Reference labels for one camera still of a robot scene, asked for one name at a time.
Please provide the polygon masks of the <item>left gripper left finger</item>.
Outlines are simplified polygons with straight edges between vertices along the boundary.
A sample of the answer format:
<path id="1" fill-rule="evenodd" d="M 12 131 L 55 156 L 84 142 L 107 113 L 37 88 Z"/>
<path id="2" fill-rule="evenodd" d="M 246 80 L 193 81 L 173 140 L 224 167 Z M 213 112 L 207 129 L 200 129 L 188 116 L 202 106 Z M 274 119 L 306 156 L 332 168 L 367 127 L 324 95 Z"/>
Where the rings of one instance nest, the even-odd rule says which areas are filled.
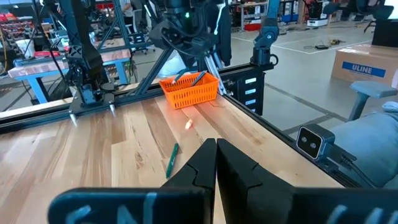
<path id="1" fill-rule="evenodd" d="M 216 141 L 206 139 L 161 187 L 79 187 L 56 196 L 49 223 L 212 223 Z"/>

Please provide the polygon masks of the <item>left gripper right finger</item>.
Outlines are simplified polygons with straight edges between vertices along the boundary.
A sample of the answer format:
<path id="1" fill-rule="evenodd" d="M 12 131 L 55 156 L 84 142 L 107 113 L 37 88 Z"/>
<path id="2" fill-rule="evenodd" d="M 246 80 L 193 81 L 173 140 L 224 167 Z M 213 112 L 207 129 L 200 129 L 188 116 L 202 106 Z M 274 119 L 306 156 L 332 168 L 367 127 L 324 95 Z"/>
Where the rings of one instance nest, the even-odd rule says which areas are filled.
<path id="1" fill-rule="evenodd" d="M 294 187 L 225 139 L 218 183 L 228 223 L 397 223 L 397 191 Z"/>

